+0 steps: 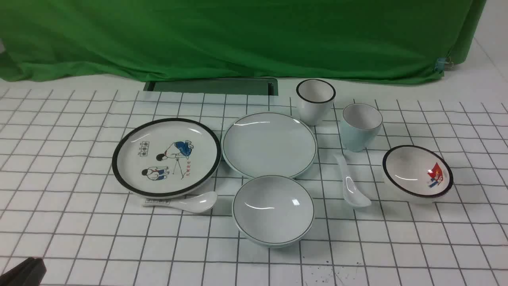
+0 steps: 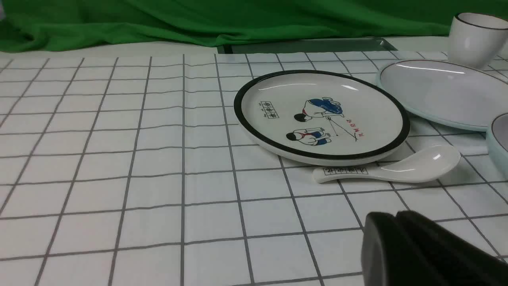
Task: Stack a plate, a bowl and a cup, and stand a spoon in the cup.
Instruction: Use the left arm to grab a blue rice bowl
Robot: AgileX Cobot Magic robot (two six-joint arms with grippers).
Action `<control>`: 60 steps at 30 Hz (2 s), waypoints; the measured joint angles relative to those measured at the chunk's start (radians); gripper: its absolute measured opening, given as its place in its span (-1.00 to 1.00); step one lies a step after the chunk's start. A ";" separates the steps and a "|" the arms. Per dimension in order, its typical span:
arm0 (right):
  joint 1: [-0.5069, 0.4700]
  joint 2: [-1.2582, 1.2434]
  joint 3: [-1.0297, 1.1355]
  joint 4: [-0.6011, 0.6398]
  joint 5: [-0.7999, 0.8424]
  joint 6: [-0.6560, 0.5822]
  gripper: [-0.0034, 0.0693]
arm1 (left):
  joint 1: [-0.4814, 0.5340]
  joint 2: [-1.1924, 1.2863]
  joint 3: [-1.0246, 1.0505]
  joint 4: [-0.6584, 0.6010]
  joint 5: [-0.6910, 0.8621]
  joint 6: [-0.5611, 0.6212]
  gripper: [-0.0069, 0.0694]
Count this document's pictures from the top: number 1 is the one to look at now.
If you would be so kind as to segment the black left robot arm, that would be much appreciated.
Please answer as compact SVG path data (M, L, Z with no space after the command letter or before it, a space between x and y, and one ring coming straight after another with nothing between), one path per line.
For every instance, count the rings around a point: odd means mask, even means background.
M39 286L46 274L42 258L28 257L0 276L2 286Z

